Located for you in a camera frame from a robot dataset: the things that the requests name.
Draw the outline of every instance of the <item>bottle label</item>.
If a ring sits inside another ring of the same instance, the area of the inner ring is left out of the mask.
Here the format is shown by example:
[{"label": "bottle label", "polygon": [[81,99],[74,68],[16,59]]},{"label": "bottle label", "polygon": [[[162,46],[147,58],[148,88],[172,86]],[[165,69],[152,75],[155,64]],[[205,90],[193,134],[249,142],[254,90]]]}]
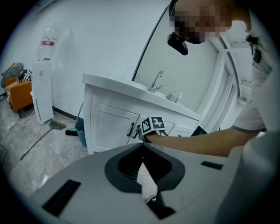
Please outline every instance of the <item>bottle label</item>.
[{"label": "bottle label", "polygon": [[46,41],[46,40],[43,40],[41,42],[41,45],[49,45],[49,46],[54,46],[54,42],[53,41]]}]

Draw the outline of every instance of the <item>chrome faucet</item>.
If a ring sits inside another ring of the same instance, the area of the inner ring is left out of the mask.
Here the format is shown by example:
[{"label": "chrome faucet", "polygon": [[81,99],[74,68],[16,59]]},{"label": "chrome faucet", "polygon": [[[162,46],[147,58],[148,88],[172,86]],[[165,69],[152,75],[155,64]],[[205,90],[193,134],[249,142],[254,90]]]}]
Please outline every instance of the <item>chrome faucet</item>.
[{"label": "chrome faucet", "polygon": [[160,87],[156,87],[156,81],[157,81],[158,77],[159,77],[159,76],[162,77],[162,75],[163,75],[163,71],[160,70],[160,71],[158,72],[158,74],[157,74],[155,80],[154,80],[153,83],[151,84],[150,88],[148,89],[148,91],[154,93],[154,92],[158,91],[158,90],[162,87],[162,85],[161,85]]}]

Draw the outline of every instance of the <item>mirror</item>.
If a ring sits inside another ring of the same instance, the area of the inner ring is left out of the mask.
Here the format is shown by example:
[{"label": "mirror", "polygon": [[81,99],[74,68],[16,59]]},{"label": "mirror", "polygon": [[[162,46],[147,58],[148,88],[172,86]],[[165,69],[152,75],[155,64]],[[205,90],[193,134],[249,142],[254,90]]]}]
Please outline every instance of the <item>mirror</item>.
[{"label": "mirror", "polygon": [[196,111],[210,83],[217,52],[210,42],[199,45],[186,42],[189,53],[184,56],[167,44],[167,37],[173,31],[166,10],[143,53],[134,81],[150,88],[162,70],[162,77],[155,83],[155,87],[162,87],[156,94],[165,97],[175,91],[181,92],[180,103]]}]

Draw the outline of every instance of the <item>gray marble floor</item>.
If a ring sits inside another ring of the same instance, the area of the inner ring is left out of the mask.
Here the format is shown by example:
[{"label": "gray marble floor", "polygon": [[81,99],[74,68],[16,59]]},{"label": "gray marble floor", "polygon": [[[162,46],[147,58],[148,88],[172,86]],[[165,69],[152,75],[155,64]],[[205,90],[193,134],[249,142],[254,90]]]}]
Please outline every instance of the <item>gray marble floor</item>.
[{"label": "gray marble floor", "polygon": [[[26,196],[38,189],[43,180],[51,178],[72,162],[88,155],[77,136],[65,135],[65,130],[53,129],[42,138],[25,156],[19,158],[45,131],[49,122],[40,125],[35,113],[26,124],[12,129],[12,122],[24,121],[33,112],[33,108],[22,111],[22,118],[11,110],[7,97],[0,98],[0,164],[11,185]],[[75,121],[54,112],[54,120],[73,127]]]}]

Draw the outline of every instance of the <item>cabinet door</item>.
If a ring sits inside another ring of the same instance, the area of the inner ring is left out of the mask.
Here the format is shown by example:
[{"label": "cabinet door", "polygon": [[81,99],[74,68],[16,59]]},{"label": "cabinet door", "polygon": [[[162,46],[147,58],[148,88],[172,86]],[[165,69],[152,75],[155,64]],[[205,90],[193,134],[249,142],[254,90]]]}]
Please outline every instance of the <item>cabinet door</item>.
[{"label": "cabinet door", "polygon": [[172,127],[174,126],[174,124],[164,121],[164,126],[166,128],[165,132],[169,135],[169,132],[172,129]]},{"label": "cabinet door", "polygon": [[169,136],[177,136],[177,137],[189,137],[194,132],[194,129],[183,127],[175,124],[171,131],[169,132]]},{"label": "cabinet door", "polygon": [[102,152],[127,145],[138,117],[138,114],[92,102],[92,150]]},{"label": "cabinet door", "polygon": [[128,141],[128,144],[143,142],[143,141],[139,140],[139,136],[136,135],[136,128],[137,128],[138,125],[139,125],[139,127],[141,127],[142,121],[144,121],[144,120],[147,119],[147,118],[148,118],[148,117],[143,116],[143,115],[140,115],[140,116],[139,116],[139,118],[138,118],[138,120],[137,120],[137,123],[136,123],[136,125],[135,125],[135,128],[134,128],[134,130],[133,130],[133,132],[132,132],[132,135],[130,136],[130,139],[129,139],[129,141]]}]

